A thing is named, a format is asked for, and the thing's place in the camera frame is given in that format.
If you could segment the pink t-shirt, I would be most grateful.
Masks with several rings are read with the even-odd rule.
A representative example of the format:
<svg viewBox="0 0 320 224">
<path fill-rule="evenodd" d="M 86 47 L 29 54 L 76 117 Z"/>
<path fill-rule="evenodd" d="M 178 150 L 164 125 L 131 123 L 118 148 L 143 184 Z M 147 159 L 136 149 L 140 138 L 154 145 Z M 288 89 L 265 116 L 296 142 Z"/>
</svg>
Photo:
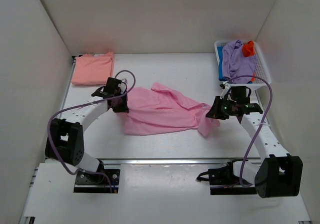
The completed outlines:
<svg viewBox="0 0 320 224">
<path fill-rule="evenodd" d="M 124 118 L 127 135 L 156 135 L 195 129 L 207 137 L 220 126 L 216 119 L 206 117 L 211 109 L 181 92 L 160 83 L 150 89 L 134 87 L 128 93 L 129 113 Z"/>
</svg>

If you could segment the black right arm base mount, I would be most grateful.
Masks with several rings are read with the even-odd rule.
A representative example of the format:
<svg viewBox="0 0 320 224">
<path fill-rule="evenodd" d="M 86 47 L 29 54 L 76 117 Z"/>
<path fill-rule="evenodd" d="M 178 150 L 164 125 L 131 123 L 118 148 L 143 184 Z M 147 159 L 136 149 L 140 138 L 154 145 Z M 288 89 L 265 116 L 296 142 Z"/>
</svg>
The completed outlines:
<svg viewBox="0 0 320 224">
<path fill-rule="evenodd" d="M 243 187 L 240 185 L 240 178 L 234 175 L 233 163 L 235 160 L 226 163 L 216 164 L 200 173 L 195 179 L 197 182 L 208 182 L 210 195 L 255 195 L 253 186 Z"/>
</svg>

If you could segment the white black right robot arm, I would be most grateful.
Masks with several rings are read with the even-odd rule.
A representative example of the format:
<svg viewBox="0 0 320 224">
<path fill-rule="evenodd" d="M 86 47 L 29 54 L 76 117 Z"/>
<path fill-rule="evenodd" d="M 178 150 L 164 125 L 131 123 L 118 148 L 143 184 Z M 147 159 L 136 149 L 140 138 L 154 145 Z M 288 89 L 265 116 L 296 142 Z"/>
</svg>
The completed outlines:
<svg viewBox="0 0 320 224">
<path fill-rule="evenodd" d="M 257 194 L 261 198 L 291 197 L 299 194 L 303 162 L 280 144 L 265 121 L 259 104 L 250 101 L 247 86 L 223 84 L 207 117 L 227 120 L 237 118 L 256 147 L 261 163 L 247 157 L 233 159 L 221 167 L 208 169 L 206 181 L 212 195 Z"/>
</svg>

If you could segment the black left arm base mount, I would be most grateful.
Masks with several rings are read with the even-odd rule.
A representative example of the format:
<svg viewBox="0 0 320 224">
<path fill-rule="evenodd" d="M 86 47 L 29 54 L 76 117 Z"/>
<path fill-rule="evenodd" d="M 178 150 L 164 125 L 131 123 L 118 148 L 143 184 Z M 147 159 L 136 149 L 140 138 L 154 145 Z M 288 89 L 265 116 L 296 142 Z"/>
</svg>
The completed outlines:
<svg viewBox="0 0 320 224">
<path fill-rule="evenodd" d="M 119 164 L 104 164 L 99 166 L 101 174 L 78 172 L 74 181 L 74 193 L 109 193 L 119 191 L 120 171 Z"/>
</svg>

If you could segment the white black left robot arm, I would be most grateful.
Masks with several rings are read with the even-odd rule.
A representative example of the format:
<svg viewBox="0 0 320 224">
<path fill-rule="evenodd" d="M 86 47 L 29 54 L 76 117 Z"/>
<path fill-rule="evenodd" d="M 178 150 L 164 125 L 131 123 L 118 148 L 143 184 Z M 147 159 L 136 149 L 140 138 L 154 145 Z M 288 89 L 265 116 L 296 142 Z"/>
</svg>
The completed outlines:
<svg viewBox="0 0 320 224">
<path fill-rule="evenodd" d="M 128 113 L 127 96 L 127 80 L 109 77 L 106 85 L 96 89 L 86 103 L 61 110 L 74 110 L 70 117 L 53 116 L 47 126 L 46 157 L 58 160 L 71 175 L 81 171 L 92 182 L 101 182 L 105 176 L 103 163 L 85 152 L 83 135 L 110 109 L 114 113 Z"/>
</svg>

